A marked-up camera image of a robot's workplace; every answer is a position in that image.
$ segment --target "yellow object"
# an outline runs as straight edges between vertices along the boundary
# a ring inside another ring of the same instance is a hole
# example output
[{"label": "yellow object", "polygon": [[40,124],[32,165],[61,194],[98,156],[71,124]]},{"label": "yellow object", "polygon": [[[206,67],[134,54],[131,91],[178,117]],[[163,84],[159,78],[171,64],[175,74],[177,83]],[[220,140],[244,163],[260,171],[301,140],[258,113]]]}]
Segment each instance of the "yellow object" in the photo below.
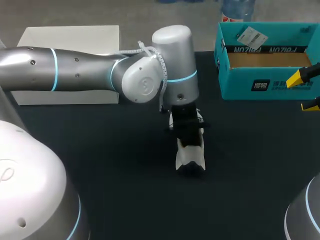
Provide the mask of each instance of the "yellow object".
[{"label": "yellow object", "polygon": [[286,81],[286,87],[289,89],[303,83],[304,82],[301,79],[300,71],[298,70]]},{"label": "yellow object", "polygon": [[304,105],[301,103],[301,108],[302,111],[320,111],[320,108],[317,105],[305,109]]}]

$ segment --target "teal cardboard box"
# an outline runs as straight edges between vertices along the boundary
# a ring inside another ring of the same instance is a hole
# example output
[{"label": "teal cardboard box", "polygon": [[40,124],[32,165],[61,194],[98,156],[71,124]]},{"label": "teal cardboard box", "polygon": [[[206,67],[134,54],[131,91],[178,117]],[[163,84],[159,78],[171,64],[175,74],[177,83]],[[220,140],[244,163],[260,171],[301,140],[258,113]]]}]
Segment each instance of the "teal cardboard box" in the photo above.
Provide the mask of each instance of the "teal cardboard box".
[{"label": "teal cardboard box", "polygon": [[221,22],[214,60],[225,100],[311,100],[320,96],[320,76],[293,88],[286,86],[299,68],[320,62],[318,23]]}]

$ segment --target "black table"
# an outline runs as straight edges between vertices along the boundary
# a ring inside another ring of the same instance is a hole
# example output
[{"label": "black table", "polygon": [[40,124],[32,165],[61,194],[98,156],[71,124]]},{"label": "black table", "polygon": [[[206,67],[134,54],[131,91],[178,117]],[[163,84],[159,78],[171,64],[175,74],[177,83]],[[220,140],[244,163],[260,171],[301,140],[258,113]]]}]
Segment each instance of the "black table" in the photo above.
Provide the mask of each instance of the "black table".
[{"label": "black table", "polygon": [[211,124],[199,178],[176,173],[157,101],[17,107],[65,164],[93,240],[285,239],[288,205],[320,172],[320,114],[297,101],[224,101],[213,52],[196,60],[197,106]]}]

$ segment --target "white box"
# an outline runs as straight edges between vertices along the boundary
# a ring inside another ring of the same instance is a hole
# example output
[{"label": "white box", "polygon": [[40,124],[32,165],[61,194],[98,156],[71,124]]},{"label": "white box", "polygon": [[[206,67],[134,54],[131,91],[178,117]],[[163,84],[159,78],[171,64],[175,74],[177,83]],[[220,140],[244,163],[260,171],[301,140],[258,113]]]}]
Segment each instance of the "white box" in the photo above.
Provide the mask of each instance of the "white box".
[{"label": "white box", "polygon": [[[27,27],[17,45],[65,49],[89,54],[119,51],[119,26],[45,26]],[[78,92],[13,91],[19,105],[117,104],[113,91]]]}]

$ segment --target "barcode label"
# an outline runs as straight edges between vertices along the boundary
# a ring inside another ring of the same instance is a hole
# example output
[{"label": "barcode label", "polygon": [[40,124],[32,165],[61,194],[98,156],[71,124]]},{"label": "barcode label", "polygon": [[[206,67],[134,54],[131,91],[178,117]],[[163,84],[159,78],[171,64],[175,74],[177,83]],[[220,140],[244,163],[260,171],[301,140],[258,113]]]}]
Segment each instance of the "barcode label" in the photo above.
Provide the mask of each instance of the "barcode label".
[{"label": "barcode label", "polygon": [[267,39],[268,37],[266,35],[249,26],[238,38],[238,42],[257,50],[267,41]]},{"label": "barcode label", "polygon": [[251,40],[251,42],[249,43],[249,47],[250,47],[250,45],[254,44],[255,41],[256,41],[260,36],[261,36],[260,33],[258,33],[257,35],[255,35],[255,37],[254,37],[254,38]]}]

